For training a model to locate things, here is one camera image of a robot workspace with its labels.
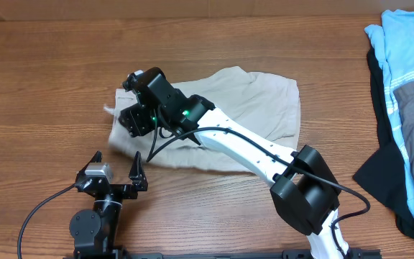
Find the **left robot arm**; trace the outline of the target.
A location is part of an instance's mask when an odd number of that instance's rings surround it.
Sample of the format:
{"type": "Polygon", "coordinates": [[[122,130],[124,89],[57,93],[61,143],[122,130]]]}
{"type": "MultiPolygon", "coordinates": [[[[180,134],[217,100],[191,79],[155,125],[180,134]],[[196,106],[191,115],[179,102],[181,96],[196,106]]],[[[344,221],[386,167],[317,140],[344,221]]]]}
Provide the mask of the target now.
{"type": "Polygon", "coordinates": [[[93,208],[77,212],[69,230],[74,239],[74,258],[130,258],[129,252],[115,244],[119,217],[126,199],[136,199],[148,189],[141,153],[136,153],[128,184],[113,184],[111,166],[102,161],[100,151],[82,168],[74,187],[94,198],[93,208]]]}

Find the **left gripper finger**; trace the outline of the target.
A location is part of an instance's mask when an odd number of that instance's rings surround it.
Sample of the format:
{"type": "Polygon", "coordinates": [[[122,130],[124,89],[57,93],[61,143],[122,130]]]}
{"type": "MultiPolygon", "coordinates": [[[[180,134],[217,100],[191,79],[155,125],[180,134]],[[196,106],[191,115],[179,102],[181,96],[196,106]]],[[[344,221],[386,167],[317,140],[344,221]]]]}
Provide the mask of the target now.
{"type": "Polygon", "coordinates": [[[78,171],[78,175],[79,176],[84,175],[87,167],[91,163],[100,163],[102,161],[102,156],[103,156],[102,152],[100,150],[97,150],[96,153],[93,155],[93,157],[84,165],[84,167],[78,171]]]}
{"type": "Polygon", "coordinates": [[[142,156],[140,151],[137,151],[134,156],[134,162],[129,172],[129,179],[134,185],[147,185],[147,178],[142,167],[142,156]]]}

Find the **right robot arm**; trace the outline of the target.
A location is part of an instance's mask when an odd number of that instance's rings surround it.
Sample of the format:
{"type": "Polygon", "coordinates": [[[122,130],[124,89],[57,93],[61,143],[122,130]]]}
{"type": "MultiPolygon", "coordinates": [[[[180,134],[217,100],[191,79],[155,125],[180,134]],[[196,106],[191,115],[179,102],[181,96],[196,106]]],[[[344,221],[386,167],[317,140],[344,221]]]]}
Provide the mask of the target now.
{"type": "Polygon", "coordinates": [[[306,145],[297,151],[260,137],[208,99],[185,96],[158,67],[129,74],[122,86],[137,98],[119,115],[132,137],[162,127],[176,140],[225,154],[269,186],[280,218],[308,238],[313,258],[350,256],[336,220],[342,187],[317,150],[306,145]]]}

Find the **beige khaki shorts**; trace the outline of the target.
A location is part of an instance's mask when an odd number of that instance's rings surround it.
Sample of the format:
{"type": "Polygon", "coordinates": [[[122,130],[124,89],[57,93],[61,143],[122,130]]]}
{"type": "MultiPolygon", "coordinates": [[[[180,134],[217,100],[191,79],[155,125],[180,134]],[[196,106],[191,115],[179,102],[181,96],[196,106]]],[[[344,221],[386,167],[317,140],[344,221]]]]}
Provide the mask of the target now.
{"type": "MultiPolygon", "coordinates": [[[[186,96],[198,94],[229,118],[255,134],[285,147],[296,148],[300,133],[300,94],[293,79],[239,66],[224,68],[208,78],[174,83],[186,96]]],[[[168,168],[203,171],[245,171],[223,153],[190,140],[177,140],[151,161],[168,168]]]]}

